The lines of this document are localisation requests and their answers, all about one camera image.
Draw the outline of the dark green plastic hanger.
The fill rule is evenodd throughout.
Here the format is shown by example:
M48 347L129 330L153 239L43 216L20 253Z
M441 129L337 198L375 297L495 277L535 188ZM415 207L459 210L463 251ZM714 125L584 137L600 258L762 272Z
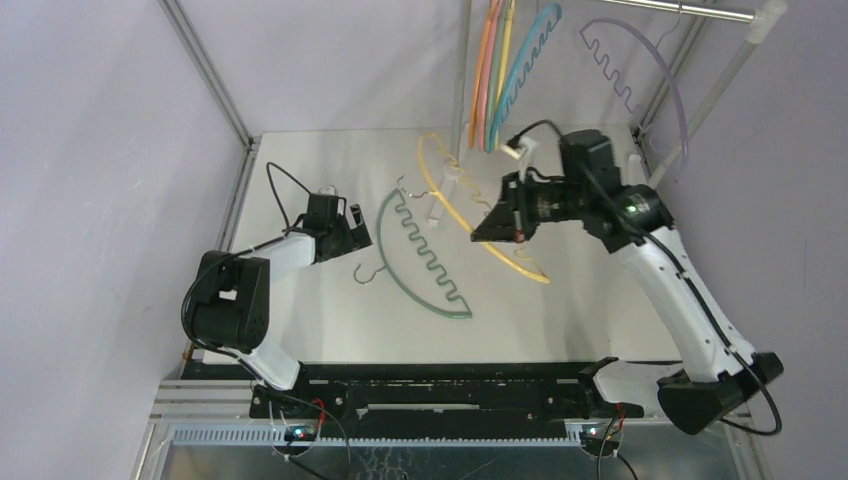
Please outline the dark green plastic hanger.
M408 204L408 192L396 187L377 212L375 245L385 273L399 291L423 310L452 320L469 320L473 310L432 249Z

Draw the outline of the teal plastic hanger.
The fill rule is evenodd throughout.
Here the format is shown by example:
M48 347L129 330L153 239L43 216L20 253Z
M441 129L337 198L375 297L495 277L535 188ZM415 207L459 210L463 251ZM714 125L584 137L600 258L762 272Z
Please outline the teal plastic hanger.
M536 15L534 23L507 71L506 80L500 88L492 120L488 123L485 131L484 150L486 152L493 152L496 149L498 131L506 122L510 109L516 102L526 77L532 71L534 62L546 44L549 34L553 32L562 17L563 10L557 2L546 5Z

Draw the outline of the orange plastic hanger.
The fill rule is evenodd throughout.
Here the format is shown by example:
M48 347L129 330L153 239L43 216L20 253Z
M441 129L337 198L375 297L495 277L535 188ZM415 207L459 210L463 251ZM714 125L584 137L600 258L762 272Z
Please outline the orange plastic hanger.
M488 8L486 10L486 17L483 23L483 27L480 33L479 45L477 49L476 62L475 62L475 70L472 81L472 98L471 98L471 112L469 115L469 128L468 128L468 149L471 150L475 145L475 135L476 135L476 125L478 119L478 100L480 94L480 80L482 77L483 70L483 62L485 58L485 50L488 41L489 31L491 29L491 24L493 18L496 17L495 11L497 10L497 1L489 1Z

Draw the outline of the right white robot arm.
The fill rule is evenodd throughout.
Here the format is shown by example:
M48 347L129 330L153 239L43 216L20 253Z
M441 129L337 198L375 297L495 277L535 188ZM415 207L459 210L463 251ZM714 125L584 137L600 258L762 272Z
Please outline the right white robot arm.
M734 327L697 273L674 220L646 184L626 185L609 138L595 129L561 135L562 171L526 167L506 174L474 242L522 243L545 223L578 221L637 281L669 332L679 367L607 357L583 370L579 406L592 416L616 404L656 412L696 435L728 423L733 410L783 373Z

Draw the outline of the light green plastic hanger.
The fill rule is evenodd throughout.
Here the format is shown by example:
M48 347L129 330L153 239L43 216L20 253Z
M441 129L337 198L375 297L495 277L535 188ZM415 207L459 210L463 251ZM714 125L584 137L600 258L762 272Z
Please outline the light green plastic hanger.
M496 84L497 84L498 69L499 69L498 62L499 62L499 56L500 56L500 54L498 53L498 50L499 50L499 45L500 45L500 33L503 30L503 22L504 22L504 14L505 14L504 5L503 5L503 10L501 11L501 13L502 13L502 15L501 15L500 22L498 24L497 36L496 36L496 39L495 39L494 54L493 54L493 61L492 61L492 72L491 72L490 83L489 83L488 110L487 110L487 118L486 118L486 125L485 125L484 132L487 130L487 125L492 120L492 117L493 117L492 107L495 104L494 97L495 97L495 94L496 94Z

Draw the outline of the pale yellow plastic hanger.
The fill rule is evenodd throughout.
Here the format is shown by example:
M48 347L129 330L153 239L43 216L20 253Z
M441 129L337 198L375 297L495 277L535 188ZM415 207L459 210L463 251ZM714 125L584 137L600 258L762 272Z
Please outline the pale yellow plastic hanger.
M458 224L458 226L470 235L472 233L472 226L470 222L450 201L446 190L443 187L438 186L434 180L428 162L425 159L425 147L428 143L431 143L434 146L435 155L444 160L444 167L447 169L447 172L443 174L444 180L452 180L454 184L458 183L468 189L470 199L473 203L486 206L489 209L492 209L492 206L489 202L482 198L482 191L479 186L474 182L467 170L461 166L458 157L450 152L448 147L435 132L421 135L418 138L416 147L416 164L427 186L427 189L422 193L422 195L424 197L433 197L435 199L435 203L441 206L443 210ZM507 255L495 247L491 242L482 242L480 243L480 246L497 261L509 267L519 275L543 285L549 285L551 283L551 279L545 274L539 263L532 256L528 256L524 253L524 247L516 247L512 255Z

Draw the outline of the pink plastic hanger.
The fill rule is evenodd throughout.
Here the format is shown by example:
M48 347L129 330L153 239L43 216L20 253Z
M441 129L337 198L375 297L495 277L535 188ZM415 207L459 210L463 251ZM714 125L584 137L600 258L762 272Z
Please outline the pink plastic hanger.
M485 140L485 125L487 118L487 110L488 110L488 96L489 96L489 83L490 76L492 72L492 61L494 54L494 46L495 39L497 36L498 24L501 19L501 11L503 10L504 2L501 0L497 0L497 10L495 11L496 17L493 18L491 29L489 31L488 41L485 50L485 58L483 62L483 70L482 77L480 80L480 94L478 100L478 119L476 125L476 135L475 135L475 145L478 150L484 150L484 140Z

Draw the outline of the purple plastic hanger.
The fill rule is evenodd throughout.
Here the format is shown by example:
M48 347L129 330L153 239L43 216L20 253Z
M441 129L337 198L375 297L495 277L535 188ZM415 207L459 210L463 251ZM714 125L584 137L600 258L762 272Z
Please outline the purple plastic hanger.
M639 109L639 105L632 106L629 104L629 101L633 98L633 89L627 83L619 84L619 81L621 80L621 72L618 69L610 68L610 57L601 52L600 40L598 38L590 38L587 36L587 31L595 25L611 25L627 32L652 57L655 65L661 72L662 78L668 86L678 124L679 146L677 147L676 154L669 151L666 159L658 164L652 171L648 183L653 187L657 187L665 178L665 175L671 172L672 166L676 162L677 155L680 156L680 160L683 164L687 163L690 158L690 131L688 118L685 113L685 107L676 76L672 72L670 65L665 60L658 47L632 24L616 18L598 17L593 18L582 25L578 30L579 38L584 42L587 50L592 54L592 58L596 65L601 68L602 74L610 83L613 92L623 101L623 105L631 115L641 113L642 110Z

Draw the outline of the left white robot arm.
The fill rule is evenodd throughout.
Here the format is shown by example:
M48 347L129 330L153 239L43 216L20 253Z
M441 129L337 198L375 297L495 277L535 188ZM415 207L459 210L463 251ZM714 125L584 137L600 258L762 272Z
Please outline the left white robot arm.
M313 392L298 381L301 362L269 336L271 283L371 245L358 204L311 194L306 212L280 236L240 252L210 250L201 256L180 310L183 331L196 347L237 360L275 389L277 408L301 416Z

